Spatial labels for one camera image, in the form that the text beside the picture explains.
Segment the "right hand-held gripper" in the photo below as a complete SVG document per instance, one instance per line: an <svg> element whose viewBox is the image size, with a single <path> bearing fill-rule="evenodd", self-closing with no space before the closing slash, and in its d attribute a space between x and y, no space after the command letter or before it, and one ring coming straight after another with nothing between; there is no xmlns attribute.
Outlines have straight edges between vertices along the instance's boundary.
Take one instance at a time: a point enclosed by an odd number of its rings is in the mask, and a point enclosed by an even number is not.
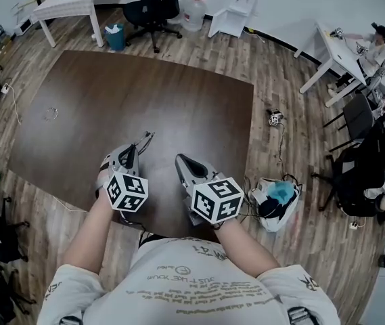
<svg viewBox="0 0 385 325"><path fill-rule="evenodd" d="M219 225L239 215L244 191L232 177L185 154L176 155L175 167L187 194L184 203L193 226Z"/></svg>

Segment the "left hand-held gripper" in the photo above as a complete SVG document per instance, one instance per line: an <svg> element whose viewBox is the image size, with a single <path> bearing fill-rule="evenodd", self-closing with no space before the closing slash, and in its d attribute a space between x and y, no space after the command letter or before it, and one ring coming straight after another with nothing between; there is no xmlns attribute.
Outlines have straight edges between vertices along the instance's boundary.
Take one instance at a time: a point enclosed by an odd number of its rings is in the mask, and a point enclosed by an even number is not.
<svg viewBox="0 0 385 325"><path fill-rule="evenodd" d="M131 175L139 172L139 152L135 144L117 147L110 154L110 164L124 167L127 173L108 167L110 178L105 182L105 191L112 209L136 213L148 199L148 180Z"/></svg>

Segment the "dark-framed eyeglasses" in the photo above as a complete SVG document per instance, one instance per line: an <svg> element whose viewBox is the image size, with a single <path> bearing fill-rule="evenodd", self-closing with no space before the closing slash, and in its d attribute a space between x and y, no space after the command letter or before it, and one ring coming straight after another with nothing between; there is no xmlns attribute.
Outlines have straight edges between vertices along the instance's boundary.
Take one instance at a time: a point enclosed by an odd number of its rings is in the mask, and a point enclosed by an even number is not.
<svg viewBox="0 0 385 325"><path fill-rule="evenodd" d="M148 146L153 140L154 135L154 132L146 131L142 137L133 142L133 145L137 149L138 155L141 155L147 150Z"/></svg>

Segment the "person's left forearm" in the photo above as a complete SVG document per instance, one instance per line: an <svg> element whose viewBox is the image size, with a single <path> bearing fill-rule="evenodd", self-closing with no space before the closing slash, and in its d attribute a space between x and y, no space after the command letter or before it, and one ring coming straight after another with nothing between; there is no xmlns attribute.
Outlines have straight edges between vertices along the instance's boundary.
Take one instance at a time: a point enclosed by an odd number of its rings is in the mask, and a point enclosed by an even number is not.
<svg viewBox="0 0 385 325"><path fill-rule="evenodd" d="M100 192L64 254L64 265L100 273L113 214L107 195Z"/></svg>

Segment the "person's left hand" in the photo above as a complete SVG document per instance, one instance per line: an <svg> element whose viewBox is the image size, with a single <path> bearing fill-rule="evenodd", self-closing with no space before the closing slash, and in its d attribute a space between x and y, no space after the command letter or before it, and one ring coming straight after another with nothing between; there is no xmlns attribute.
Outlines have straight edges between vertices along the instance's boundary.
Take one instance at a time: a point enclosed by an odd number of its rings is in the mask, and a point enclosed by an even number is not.
<svg viewBox="0 0 385 325"><path fill-rule="evenodd" d="M112 174L110 166L110 155L107 155L99 168L99 174L95 182L95 197L99 198L99 193L103 186L109 182L110 175Z"/></svg>

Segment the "blue crumpled cloth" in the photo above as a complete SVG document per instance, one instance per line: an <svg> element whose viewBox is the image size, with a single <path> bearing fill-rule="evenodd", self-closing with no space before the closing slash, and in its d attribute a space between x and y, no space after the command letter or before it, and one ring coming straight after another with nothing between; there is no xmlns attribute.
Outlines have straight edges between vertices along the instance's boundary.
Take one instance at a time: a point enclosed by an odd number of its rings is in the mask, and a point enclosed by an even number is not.
<svg viewBox="0 0 385 325"><path fill-rule="evenodd" d="M290 181L277 181L269 185L267 195L278 200L279 203L287 203L294 195L294 185Z"/></svg>

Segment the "white bag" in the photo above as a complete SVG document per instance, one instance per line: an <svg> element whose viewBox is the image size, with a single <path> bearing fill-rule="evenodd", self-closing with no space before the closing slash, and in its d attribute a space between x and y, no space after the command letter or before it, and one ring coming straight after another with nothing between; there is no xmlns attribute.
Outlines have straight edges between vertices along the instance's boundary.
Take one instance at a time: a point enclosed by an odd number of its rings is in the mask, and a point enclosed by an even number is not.
<svg viewBox="0 0 385 325"><path fill-rule="evenodd" d="M267 195L269 185L277 181L290 181L294 185L294 195L285 204L281 204L278 200ZM258 220L264 229L268 232L277 232L296 211L301 192L302 186L298 185L294 180L277 180L262 177L258 180L256 187L248 192L248 198L255 208Z"/></svg>

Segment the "spare hand-held gripper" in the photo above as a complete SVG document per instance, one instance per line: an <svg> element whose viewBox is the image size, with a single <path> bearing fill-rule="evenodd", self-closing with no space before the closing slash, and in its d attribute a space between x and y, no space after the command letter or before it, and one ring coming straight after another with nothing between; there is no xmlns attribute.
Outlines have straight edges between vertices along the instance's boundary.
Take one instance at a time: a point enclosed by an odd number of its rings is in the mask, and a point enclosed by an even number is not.
<svg viewBox="0 0 385 325"><path fill-rule="evenodd" d="M267 113L269 115L268 122L270 126L278 126L284 118L284 115L278 109L267 109Z"/></svg>

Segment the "person's white printed t-shirt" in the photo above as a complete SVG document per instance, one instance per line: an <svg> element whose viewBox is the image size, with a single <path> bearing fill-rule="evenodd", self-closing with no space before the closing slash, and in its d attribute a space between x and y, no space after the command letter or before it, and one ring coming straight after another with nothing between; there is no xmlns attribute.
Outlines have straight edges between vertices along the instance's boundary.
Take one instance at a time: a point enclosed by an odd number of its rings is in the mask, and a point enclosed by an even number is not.
<svg viewBox="0 0 385 325"><path fill-rule="evenodd" d="M220 244L161 239L137 250L110 292L97 274L59 267L37 325L290 325L295 307L318 325L340 325L334 304L299 265L252 277Z"/></svg>

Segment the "teal waste bin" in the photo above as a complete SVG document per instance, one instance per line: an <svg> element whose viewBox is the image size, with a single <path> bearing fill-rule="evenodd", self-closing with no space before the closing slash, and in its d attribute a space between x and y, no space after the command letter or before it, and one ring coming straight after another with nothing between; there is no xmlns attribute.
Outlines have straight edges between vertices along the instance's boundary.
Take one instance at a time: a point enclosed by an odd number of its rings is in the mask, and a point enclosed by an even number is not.
<svg viewBox="0 0 385 325"><path fill-rule="evenodd" d="M109 24L104 28L104 34L112 51L122 51L125 48L124 26L122 24Z"/></svg>

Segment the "white water dispenser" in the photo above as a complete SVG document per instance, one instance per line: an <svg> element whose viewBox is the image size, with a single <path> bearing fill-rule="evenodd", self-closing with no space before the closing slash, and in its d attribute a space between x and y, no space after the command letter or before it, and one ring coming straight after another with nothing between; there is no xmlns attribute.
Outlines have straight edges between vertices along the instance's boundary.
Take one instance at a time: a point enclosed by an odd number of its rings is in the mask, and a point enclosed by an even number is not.
<svg viewBox="0 0 385 325"><path fill-rule="evenodd" d="M240 38L249 21L257 0L225 0L222 8L212 17L208 37L224 33Z"/></svg>

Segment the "white table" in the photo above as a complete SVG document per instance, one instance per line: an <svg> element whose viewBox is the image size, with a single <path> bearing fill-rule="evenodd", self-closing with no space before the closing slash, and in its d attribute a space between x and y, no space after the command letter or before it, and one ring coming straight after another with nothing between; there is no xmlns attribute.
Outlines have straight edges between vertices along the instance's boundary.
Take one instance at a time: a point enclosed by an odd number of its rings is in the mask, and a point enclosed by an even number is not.
<svg viewBox="0 0 385 325"><path fill-rule="evenodd" d="M46 23L47 20L72 16L89 16L97 46L103 47L104 41L97 20L94 2L95 0L45 0L33 11L32 16L41 25L46 39L52 48L56 47L56 42L49 31Z"/></svg>

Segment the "small white appliance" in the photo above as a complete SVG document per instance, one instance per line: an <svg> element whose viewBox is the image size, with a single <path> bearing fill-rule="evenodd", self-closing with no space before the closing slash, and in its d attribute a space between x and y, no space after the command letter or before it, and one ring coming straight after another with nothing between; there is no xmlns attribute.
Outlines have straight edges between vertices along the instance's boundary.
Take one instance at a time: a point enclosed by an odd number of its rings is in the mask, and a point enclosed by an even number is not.
<svg viewBox="0 0 385 325"><path fill-rule="evenodd" d="M27 18L16 24L14 34L16 36L24 35L32 26L32 21Z"/></svg>

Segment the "white desk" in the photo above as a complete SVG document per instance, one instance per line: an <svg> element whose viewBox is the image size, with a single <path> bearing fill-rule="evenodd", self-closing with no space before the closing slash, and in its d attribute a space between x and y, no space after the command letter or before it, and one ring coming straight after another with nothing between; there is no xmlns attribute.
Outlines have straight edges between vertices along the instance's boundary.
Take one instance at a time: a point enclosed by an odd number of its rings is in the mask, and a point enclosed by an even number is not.
<svg viewBox="0 0 385 325"><path fill-rule="evenodd" d="M349 85L325 103L327 108L340 101L359 85L367 85L361 68L357 64L358 55L355 55L354 51L344 41L339 38L330 37L330 32L331 28L328 25L315 21L312 33L294 53L294 58L298 58L313 43L316 35L321 37L327 51L326 60L318 67L317 72L299 89L301 94L306 93L332 66L339 66L343 71L352 76L353 80Z"/></svg>

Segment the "floral patterned bag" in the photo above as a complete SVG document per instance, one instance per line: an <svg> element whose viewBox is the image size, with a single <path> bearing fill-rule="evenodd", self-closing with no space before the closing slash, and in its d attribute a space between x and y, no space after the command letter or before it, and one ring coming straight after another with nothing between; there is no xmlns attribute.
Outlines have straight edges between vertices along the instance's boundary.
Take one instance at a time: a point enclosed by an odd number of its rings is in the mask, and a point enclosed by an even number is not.
<svg viewBox="0 0 385 325"><path fill-rule="evenodd" d="M375 88L373 94L372 114L375 119L379 119L385 113L385 88Z"/></svg>

